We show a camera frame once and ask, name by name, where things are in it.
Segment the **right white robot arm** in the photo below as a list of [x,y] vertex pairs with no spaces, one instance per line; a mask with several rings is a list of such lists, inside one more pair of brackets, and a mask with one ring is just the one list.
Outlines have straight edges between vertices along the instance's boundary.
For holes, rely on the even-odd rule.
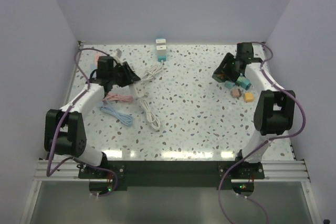
[[212,78],[224,83],[246,78],[259,93],[253,123],[255,131],[241,150],[242,161],[234,165],[234,173],[246,178],[253,171],[252,163],[259,163],[273,139],[283,138],[291,129],[295,110],[295,93],[280,86],[265,69],[266,59],[256,57],[251,42],[237,44],[236,55],[227,53]]

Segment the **pink brown plug adapter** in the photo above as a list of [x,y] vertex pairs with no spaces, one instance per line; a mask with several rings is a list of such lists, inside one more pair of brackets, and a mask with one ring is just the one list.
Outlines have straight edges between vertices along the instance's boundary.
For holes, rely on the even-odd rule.
[[232,89],[230,94],[233,98],[240,98],[242,96],[242,92],[240,89]]

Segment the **light blue power strip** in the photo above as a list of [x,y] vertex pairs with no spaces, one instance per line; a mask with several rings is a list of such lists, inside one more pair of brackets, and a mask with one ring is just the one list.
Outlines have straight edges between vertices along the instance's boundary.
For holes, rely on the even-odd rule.
[[129,114],[124,114],[121,112],[118,112],[116,109],[114,109],[110,105],[103,105],[100,107],[100,110],[108,115],[111,115],[115,117],[117,120],[119,120],[123,125],[126,126],[132,126],[133,125],[133,116]]

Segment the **pink power strip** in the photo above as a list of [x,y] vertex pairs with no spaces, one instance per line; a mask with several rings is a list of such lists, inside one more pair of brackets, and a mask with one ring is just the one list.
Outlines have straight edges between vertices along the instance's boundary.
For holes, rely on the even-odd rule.
[[[97,68],[98,67],[98,60],[99,57],[102,56],[99,53],[96,53],[95,57],[94,57],[94,65]],[[109,92],[105,98],[105,101],[109,101],[109,102],[126,102],[126,103],[131,103],[133,102],[133,97],[131,95],[120,95],[120,94],[116,94],[116,93],[111,93]]]

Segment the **teal power strip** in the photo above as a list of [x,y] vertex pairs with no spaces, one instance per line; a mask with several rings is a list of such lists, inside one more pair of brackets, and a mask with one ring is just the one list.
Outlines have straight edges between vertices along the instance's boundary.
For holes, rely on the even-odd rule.
[[159,55],[157,57],[158,62],[165,62],[167,61],[167,56],[166,55]]

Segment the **green picture charger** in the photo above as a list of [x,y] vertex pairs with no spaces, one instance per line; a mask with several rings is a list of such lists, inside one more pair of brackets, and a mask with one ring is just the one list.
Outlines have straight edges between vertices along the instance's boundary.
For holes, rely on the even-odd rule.
[[226,77],[225,77],[225,75],[224,74],[218,74],[217,75],[217,81],[218,82],[220,82],[220,83],[223,83],[223,82],[225,82],[226,81]]

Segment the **mint green plug adapter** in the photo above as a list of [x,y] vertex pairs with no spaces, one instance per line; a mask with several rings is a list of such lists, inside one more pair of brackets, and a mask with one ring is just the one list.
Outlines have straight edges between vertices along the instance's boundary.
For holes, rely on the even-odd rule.
[[236,85],[237,86],[242,86],[245,83],[245,77],[244,76],[239,76],[238,79],[236,80]]

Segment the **teal plug adapter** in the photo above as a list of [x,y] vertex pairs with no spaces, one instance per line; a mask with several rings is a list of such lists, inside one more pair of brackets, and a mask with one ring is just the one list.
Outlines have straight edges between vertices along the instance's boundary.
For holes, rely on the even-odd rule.
[[249,90],[249,88],[251,87],[251,82],[248,79],[244,79],[241,82],[241,86],[245,89],[245,90]]

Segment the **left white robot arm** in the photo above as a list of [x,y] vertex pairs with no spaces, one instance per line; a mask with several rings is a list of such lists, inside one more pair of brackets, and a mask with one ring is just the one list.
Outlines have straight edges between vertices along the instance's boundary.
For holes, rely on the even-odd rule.
[[87,144],[83,120],[113,86],[126,87],[141,79],[126,61],[121,62],[110,55],[99,57],[96,69],[85,79],[86,85],[77,96],[60,109],[50,109],[46,114],[44,148],[49,152],[47,176],[56,171],[51,166],[56,154],[89,166],[97,178],[108,174],[105,153]]

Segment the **yellow plug adapter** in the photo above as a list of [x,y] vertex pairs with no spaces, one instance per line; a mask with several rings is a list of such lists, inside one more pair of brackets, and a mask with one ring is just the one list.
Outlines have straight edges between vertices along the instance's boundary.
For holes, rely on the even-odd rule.
[[246,92],[246,93],[244,93],[244,101],[246,102],[246,103],[249,103],[249,102],[253,102],[254,101],[254,95],[252,94],[252,93],[250,93],[250,92]]

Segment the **white power strip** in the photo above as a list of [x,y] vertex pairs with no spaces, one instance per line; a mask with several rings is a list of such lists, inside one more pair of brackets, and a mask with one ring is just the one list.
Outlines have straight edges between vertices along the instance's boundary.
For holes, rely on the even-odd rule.
[[151,92],[148,89],[148,84],[153,81],[157,75],[159,75],[164,69],[164,61],[161,60],[159,63],[152,65],[150,68],[146,69],[144,73],[140,76],[140,81],[137,81],[135,84],[130,85],[130,90],[133,98],[139,103],[146,121],[149,126],[154,131],[159,131],[161,127],[161,122],[153,112],[151,108]]

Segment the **teal usb charger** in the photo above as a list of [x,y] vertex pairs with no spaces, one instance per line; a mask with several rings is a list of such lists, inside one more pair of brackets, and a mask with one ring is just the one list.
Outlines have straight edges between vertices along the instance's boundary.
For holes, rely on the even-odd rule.
[[231,82],[231,81],[226,81],[224,83],[224,86],[228,89],[232,89],[234,86],[235,86],[235,83],[234,82]]

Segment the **white charger front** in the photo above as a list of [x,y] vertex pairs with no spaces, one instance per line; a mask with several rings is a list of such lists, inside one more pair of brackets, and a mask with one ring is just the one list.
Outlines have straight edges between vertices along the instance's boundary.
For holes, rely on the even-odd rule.
[[156,52],[158,57],[166,56],[167,46],[166,45],[157,45]]

